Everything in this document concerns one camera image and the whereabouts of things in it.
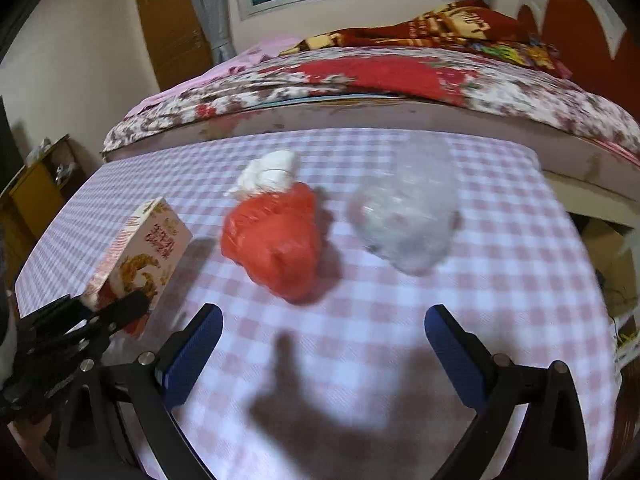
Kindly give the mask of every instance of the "blue gripper pad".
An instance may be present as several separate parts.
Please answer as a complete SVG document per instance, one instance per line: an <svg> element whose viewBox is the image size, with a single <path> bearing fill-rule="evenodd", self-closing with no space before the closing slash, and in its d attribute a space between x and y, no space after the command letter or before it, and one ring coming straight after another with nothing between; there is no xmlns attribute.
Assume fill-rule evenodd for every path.
<svg viewBox="0 0 640 480"><path fill-rule="evenodd" d="M156 381L167 410L181 406L222 335L222 311L204 305L184 330L171 334L159 351Z"/></svg>
<svg viewBox="0 0 640 480"><path fill-rule="evenodd" d="M489 351L462 329L444 305L427 310L424 331L462 403L476 412L484 408L494 376Z"/></svg>

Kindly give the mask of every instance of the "metal bolt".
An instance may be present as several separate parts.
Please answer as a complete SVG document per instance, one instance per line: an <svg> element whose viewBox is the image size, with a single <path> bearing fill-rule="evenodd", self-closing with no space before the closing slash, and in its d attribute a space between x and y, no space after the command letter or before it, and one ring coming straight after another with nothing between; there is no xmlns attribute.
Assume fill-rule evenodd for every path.
<svg viewBox="0 0 640 480"><path fill-rule="evenodd" d="M138 356L138 362L143 366L147 366L155 360L156 356L153 352L142 352L142 354Z"/></svg>
<svg viewBox="0 0 640 480"><path fill-rule="evenodd" d="M562 361L556 361L554 363L554 368L559 374L565 374L569 371L569 367Z"/></svg>
<svg viewBox="0 0 640 480"><path fill-rule="evenodd" d="M505 368L511 365L511 359L507 354L496 354L494 355L494 363L501 368Z"/></svg>
<svg viewBox="0 0 640 480"><path fill-rule="evenodd" d="M82 361L80 363L80 369L83 372L88 372L93 367L94 367L94 360L93 359L85 359L84 361Z"/></svg>

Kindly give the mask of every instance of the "clear plastic bag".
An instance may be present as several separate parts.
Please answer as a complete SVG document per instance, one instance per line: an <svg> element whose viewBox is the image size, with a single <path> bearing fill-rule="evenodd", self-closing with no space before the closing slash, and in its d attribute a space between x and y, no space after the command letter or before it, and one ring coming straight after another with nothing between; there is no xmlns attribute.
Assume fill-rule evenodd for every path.
<svg viewBox="0 0 640 480"><path fill-rule="evenodd" d="M348 218L367 249L406 274L424 274L446 256L458 214L458 180L441 135L409 132L391 173L368 176Z"/></svg>

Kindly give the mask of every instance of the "floral bedsheet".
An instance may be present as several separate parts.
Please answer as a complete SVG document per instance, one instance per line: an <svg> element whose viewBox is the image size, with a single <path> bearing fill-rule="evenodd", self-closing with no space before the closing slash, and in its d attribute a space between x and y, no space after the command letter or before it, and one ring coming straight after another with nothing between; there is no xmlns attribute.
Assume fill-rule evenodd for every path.
<svg viewBox="0 0 640 480"><path fill-rule="evenodd" d="M638 124L612 101L544 72L424 47L328 48L266 60L125 118L108 133L104 152L255 105L358 92L528 118L575 136L614 142L640 156Z"/></svg>

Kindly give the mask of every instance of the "gingham tablecloth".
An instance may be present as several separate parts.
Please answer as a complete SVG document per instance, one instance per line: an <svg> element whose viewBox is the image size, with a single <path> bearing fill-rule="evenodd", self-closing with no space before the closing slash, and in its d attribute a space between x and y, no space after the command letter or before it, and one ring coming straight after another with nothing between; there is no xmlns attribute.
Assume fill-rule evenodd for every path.
<svg viewBox="0 0 640 480"><path fill-rule="evenodd" d="M491 352L524 365L568 363L591 478L599 479L614 415L614 347L586 252L535 154L501 140L442 134L458 172L462 222L449 256L414 278L365 252L344 215L359 178L388 168L406 135L263 134L107 164L65 205L25 264L16 285L20 312L79 294L128 215L164 196L194 240L145 334L120 350L134 356L158 348L202 304L220 306L222 339L175 412L219 480L430 478L474 415L425 338L424 313L436 303ZM234 206L223 193L252 158L281 149L302 156L300 180L323 189L333 218L322 294L305 306L252 283L216 243ZM276 344L282 333L288 344ZM521 418L518 410L487 478L497 474ZM148 473L162 478L143 444L140 453Z"/></svg>

